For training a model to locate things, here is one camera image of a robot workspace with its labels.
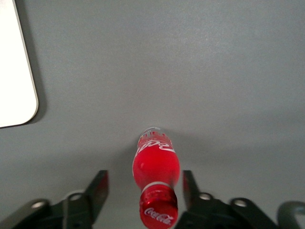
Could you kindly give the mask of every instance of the white tablet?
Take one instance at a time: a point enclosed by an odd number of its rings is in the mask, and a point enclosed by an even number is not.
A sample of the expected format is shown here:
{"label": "white tablet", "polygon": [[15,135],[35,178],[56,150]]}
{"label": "white tablet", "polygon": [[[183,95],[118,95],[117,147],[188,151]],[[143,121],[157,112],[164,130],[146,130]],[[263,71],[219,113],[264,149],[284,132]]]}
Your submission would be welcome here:
{"label": "white tablet", "polygon": [[14,0],[0,0],[0,127],[32,119],[38,99]]}

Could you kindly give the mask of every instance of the screw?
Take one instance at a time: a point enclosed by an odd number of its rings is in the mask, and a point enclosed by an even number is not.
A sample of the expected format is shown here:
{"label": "screw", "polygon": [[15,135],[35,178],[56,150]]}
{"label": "screw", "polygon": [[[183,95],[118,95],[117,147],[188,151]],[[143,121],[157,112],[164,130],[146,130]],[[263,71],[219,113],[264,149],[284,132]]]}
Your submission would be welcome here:
{"label": "screw", "polygon": [[234,204],[243,208],[247,206],[247,203],[241,199],[237,199],[236,201],[234,201]]}
{"label": "screw", "polygon": [[37,203],[32,205],[32,208],[40,208],[43,205],[44,205],[44,202],[42,202],[42,201],[41,202],[37,202]]}
{"label": "screw", "polygon": [[70,201],[75,201],[75,200],[78,200],[79,198],[81,198],[81,194],[73,195],[69,199],[70,199]]}
{"label": "screw", "polygon": [[204,199],[204,200],[210,200],[210,199],[211,199],[211,196],[210,196],[209,194],[207,194],[207,193],[201,193],[201,194],[199,195],[199,198],[200,198],[200,199]]}

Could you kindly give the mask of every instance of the gray tabletop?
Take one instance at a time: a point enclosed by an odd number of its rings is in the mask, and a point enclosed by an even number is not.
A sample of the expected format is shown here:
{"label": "gray tabletop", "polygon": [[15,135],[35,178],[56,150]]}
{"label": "gray tabletop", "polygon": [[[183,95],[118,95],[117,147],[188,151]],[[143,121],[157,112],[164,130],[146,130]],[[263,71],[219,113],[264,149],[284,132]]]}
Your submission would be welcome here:
{"label": "gray tabletop", "polygon": [[[224,202],[249,198],[275,219],[305,200],[303,0],[16,4],[40,106],[0,129],[0,220],[108,169],[95,228],[145,228],[132,160],[152,125]],[[182,214],[181,179],[175,190]]]}

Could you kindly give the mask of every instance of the red bottle cap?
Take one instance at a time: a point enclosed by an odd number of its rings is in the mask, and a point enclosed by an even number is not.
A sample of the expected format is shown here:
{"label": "red bottle cap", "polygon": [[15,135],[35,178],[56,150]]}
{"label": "red bottle cap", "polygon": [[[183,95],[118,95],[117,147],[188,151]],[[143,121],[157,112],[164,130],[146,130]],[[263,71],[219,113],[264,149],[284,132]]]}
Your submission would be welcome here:
{"label": "red bottle cap", "polygon": [[177,197],[166,185],[145,189],[140,198],[140,217],[149,229],[168,229],[178,218]]}

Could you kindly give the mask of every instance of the coca-cola bottle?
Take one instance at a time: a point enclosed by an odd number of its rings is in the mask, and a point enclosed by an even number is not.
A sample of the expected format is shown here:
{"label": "coca-cola bottle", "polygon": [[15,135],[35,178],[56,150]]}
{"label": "coca-cola bottle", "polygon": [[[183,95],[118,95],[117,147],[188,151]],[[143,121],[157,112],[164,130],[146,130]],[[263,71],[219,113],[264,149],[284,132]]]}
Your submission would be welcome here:
{"label": "coca-cola bottle", "polygon": [[143,132],[132,165],[133,177],[142,191],[140,217],[149,229],[167,229],[178,218],[173,187],[180,174],[172,142],[157,127]]}

